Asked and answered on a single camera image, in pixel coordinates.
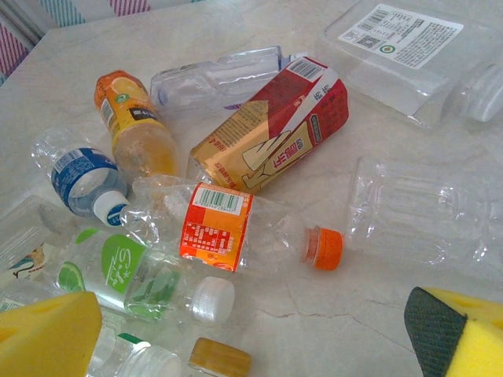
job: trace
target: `table surface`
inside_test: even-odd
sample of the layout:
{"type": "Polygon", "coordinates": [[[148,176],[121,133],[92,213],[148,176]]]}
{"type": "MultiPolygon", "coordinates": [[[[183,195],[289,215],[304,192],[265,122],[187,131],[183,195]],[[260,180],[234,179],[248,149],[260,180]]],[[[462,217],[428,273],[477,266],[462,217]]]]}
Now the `table surface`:
{"type": "MultiPolygon", "coordinates": [[[[76,127],[109,151],[109,138],[93,103],[100,75],[123,69],[148,86],[158,71],[247,49],[281,45],[285,53],[314,55],[323,28],[355,2],[210,0],[50,31],[0,88],[2,212],[31,193],[58,203],[29,156],[40,131],[76,127]]],[[[497,25],[503,17],[498,0],[420,3],[490,24],[497,25]]],[[[222,120],[215,115],[170,125],[183,163],[190,148],[222,120]]],[[[346,126],[260,195],[295,204],[319,225],[342,230],[359,156],[425,162],[440,156],[445,162],[474,151],[501,161],[498,150],[487,152],[469,134],[455,129],[426,134],[352,101],[346,126]]],[[[227,342],[253,356],[252,375],[257,376],[419,376],[403,323],[406,299],[417,285],[503,300],[501,290],[490,284],[348,252],[332,273],[299,265],[251,287],[240,277],[237,310],[229,323],[216,329],[194,327],[185,335],[186,345],[176,348],[186,358],[189,344],[201,334],[227,342]]],[[[152,342],[173,346],[168,328],[136,326],[152,342]]]]}

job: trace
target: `yellow bottle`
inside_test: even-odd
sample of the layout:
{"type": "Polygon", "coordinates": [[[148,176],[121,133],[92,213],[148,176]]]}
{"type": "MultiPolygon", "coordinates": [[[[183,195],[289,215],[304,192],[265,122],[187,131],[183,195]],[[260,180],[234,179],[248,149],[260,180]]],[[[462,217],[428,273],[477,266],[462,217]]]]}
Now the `yellow bottle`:
{"type": "Polygon", "coordinates": [[[94,103],[112,135],[116,164],[128,182],[136,177],[179,174],[176,144],[140,80],[125,71],[101,76],[94,103]]]}

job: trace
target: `sponge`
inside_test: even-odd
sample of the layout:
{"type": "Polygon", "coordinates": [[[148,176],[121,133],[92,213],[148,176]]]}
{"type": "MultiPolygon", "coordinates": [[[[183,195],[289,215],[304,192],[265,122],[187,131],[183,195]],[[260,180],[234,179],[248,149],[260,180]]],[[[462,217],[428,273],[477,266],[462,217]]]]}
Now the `sponge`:
{"type": "Polygon", "coordinates": [[[101,311],[91,292],[0,313],[0,375],[84,376],[100,330],[101,311]]]}
{"type": "Polygon", "coordinates": [[[416,287],[404,317],[424,377],[503,376],[503,304],[416,287]]]}

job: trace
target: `plastic container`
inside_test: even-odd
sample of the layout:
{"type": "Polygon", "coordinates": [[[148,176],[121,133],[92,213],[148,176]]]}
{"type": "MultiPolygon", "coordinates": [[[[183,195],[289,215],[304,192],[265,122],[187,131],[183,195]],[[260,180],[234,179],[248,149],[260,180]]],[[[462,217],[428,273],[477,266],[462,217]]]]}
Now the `plastic container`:
{"type": "Polygon", "coordinates": [[[177,185],[169,177],[138,179],[137,201],[121,213],[130,234],[152,248],[214,267],[257,275],[288,260],[337,267],[338,232],[307,228],[291,207],[207,184],[177,185]]]}
{"type": "Polygon", "coordinates": [[[101,76],[94,103],[112,135],[112,154],[128,182],[154,174],[178,175],[177,146],[140,80],[124,71],[101,76]]]}
{"type": "Polygon", "coordinates": [[[318,39],[316,55],[364,101],[380,102],[433,130],[503,119],[498,29],[415,2],[362,0],[318,39]]]}
{"type": "Polygon", "coordinates": [[[484,177],[364,157],[348,208],[348,249],[501,281],[503,211],[484,177]]]}
{"type": "Polygon", "coordinates": [[[283,57],[281,47],[273,46],[169,69],[152,77],[150,97],[165,119],[236,110],[284,66],[304,55],[283,57]]]}
{"type": "Polygon", "coordinates": [[[65,247],[79,227],[77,220],[39,196],[28,197],[9,212],[0,220],[0,286],[7,278],[34,277],[49,257],[44,244],[65,247]]]}
{"type": "MultiPolygon", "coordinates": [[[[64,294],[57,287],[19,280],[0,293],[0,312],[34,304],[64,294]]],[[[125,320],[101,309],[103,326],[94,348],[87,377],[179,377],[182,363],[177,355],[152,346],[133,335],[119,333],[125,320]]]]}
{"type": "Polygon", "coordinates": [[[71,212],[82,218],[97,217],[107,226],[120,225],[119,212],[129,203],[127,184],[114,162],[78,131],[51,128],[42,132],[31,156],[71,212]]]}
{"type": "Polygon", "coordinates": [[[206,324],[222,324],[233,308],[234,286],[213,276],[199,279],[187,265],[170,262],[122,234],[87,229],[64,260],[47,266],[50,281],[66,291],[92,291],[101,305],[145,320],[188,311],[206,324]]]}

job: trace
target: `bottle cap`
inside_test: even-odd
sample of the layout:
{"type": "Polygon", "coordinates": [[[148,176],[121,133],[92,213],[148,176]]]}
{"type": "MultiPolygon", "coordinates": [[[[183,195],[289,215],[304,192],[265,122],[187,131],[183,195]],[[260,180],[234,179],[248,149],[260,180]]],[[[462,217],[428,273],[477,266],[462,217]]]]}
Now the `bottle cap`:
{"type": "Polygon", "coordinates": [[[307,230],[304,261],[316,269],[333,271],[343,256],[343,235],[335,230],[315,227],[307,230]]]}
{"type": "Polygon", "coordinates": [[[207,276],[193,294],[194,318],[207,324],[223,324],[233,310],[234,285],[219,277],[207,276]]]}
{"type": "Polygon", "coordinates": [[[190,355],[189,366],[209,375],[246,377],[250,373],[252,357],[226,344],[199,338],[190,355]]]}
{"type": "Polygon", "coordinates": [[[503,108],[503,68],[491,65],[473,84],[466,116],[488,122],[503,108]]]}
{"type": "Polygon", "coordinates": [[[129,202],[119,191],[107,191],[101,194],[93,205],[93,212],[97,218],[107,226],[120,225],[120,210],[129,202]]]}

